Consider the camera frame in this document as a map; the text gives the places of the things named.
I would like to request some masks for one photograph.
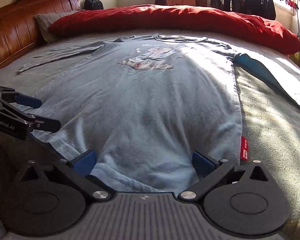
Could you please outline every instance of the red blanket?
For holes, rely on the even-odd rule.
[[[286,55],[300,51],[297,36],[277,21],[207,7],[134,5],[84,10],[62,17],[50,26],[49,31],[57,36],[70,37],[134,29],[209,31],[258,43]]]

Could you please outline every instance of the red label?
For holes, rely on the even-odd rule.
[[[248,160],[248,141],[243,136],[241,136],[240,159],[245,161]]]

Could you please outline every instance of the headboard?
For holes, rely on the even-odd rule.
[[[45,43],[34,15],[77,9],[77,0],[22,0],[0,8],[0,69]]]

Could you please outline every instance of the mattress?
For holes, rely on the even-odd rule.
[[[288,62],[287,64],[292,64],[287,57],[271,49],[220,34],[166,30],[133,31],[103,36],[85,35],[38,48],[1,69],[0,85],[13,87],[27,95],[34,95],[58,74],[89,55],[89,53],[77,54],[53,61],[56,53],[65,51],[69,47],[88,45],[97,41],[111,41],[118,37],[155,33],[218,38],[248,51],[258,52],[266,57],[272,55],[283,62]],[[40,60],[35,55],[47,53],[51,55],[51,62],[16,74],[22,66]],[[248,140],[250,148],[249,160],[261,160],[288,197],[291,215],[283,231],[292,239],[300,239],[300,107],[272,84],[260,80],[262,78],[250,70],[241,65],[235,65],[234,69],[242,110],[243,135]],[[32,144],[40,144],[32,138],[29,140]],[[22,148],[13,148],[15,144],[8,143],[10,141],[18,143],[16,139],[0,133],[0,144],[16,167],[23,161],[29,160],[34,154],[29,144],[24,151],[25,149]],[[46,145],[40,144],[40,147],[42,152],[57,154]]]

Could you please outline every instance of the pillow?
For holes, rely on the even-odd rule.
[[[77,11],[80,11],[80,10],[74,10],[74,11],[65,12],[65,13],[48,13],[48,14],[37,14],[37,15],[35,15],[34,17],[37,20],[37,23],[39,25],[39,28],[40,28],[40,31],[41,31],[41,34],[42,34],[44,40],[47,43],[52,43],[52,42],[55,42],[55,41],[59,40],[59,38],[57,36],[51,34],[48,31],[48,28],[56,20],[58,20],[58,19],[60,19],[64,16],[73,14]]]

